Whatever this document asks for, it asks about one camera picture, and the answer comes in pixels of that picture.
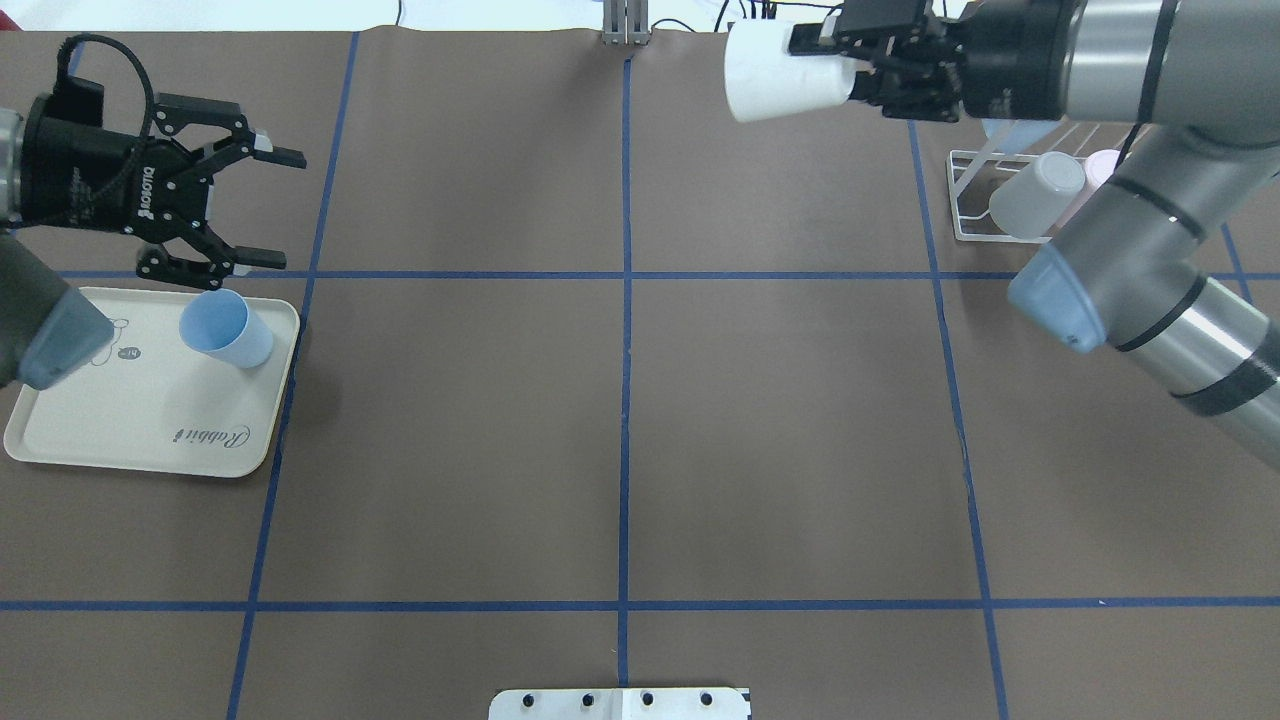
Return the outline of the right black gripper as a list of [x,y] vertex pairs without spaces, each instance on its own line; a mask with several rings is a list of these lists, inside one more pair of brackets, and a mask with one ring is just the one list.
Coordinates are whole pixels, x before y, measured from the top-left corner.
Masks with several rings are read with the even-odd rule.
[[788,32],[790,56],[922,61],[855,74],[851,102],[896,120],[960,117],[1057,120],[1066,113],[1068,46],[1079,1],[974,1],[957,18],[931,1],[845,1]]

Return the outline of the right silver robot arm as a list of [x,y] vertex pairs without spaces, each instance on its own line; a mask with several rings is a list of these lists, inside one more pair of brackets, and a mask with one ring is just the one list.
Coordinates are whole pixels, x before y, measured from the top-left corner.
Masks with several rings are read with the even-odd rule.
[[1115,172],[1011,281],[1080,354],[1110,345],[1271,468],[1277,323],[1192,261],[1277,178],[1275,1],[846,1],[782,33],[863,61],[849,97],[888,118],[1092,120],[1132,132]]

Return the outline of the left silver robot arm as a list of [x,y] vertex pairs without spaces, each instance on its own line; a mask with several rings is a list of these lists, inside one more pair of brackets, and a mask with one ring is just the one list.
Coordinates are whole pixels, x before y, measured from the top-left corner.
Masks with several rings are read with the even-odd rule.
[[20,243],[26,227],[141,240],[143,279],[220,290],[241,268],[285,268],[276,250],[228,245],[210,225],[214,177],[244,159],[303,169],[305,155],[253,129],[236,102],[160,94],[157,132],[104,127],[105,90],[61,76],[27,114],[3,111],[3,383],[46,389],[83,366],[114,324]]

